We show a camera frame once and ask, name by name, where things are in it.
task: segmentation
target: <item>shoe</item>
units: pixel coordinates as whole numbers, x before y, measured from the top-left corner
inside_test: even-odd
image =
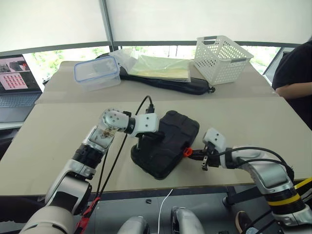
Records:
[[[246,212],[244,211],[237,212],[235,217],[235,226],[239,233],[242,233],[251,223],[252,220],[248,217]]]

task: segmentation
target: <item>white basket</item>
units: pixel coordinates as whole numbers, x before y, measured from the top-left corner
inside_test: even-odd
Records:
[[[237,80],[254,56],[226,36],[197,38],[195,67],[211,85]]]

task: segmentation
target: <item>plastic bag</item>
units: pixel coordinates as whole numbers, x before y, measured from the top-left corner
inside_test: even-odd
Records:
[[[131,49],[110,53],[129,75],[164,79],[178,82],[191,82],[189,65],[191,60],[159,58],[140,55]]]

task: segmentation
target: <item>black rubber case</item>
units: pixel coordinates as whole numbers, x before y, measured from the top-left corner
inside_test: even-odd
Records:
[[[176,111],[168,111],[159,121],[159,132],[164,133],[162,140],[144,136],[137,146],[131,149],[135,164],[156,179],[164,179],[183,158],[183,151],[190,147],[199,130],[198,122]]]

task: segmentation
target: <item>person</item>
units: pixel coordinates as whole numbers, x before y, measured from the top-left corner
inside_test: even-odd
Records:
[[[251,223],[252,220],[248,217],[245,211],[237,212],[235,216],[235,226],[239,233],[242,233]],[[250,227],[246,231],[246,234],[256,234],[256,233],[258,233],[258,229],[254,227]]]
[[[312,130],[312,40],[281,59],[272,87]]]

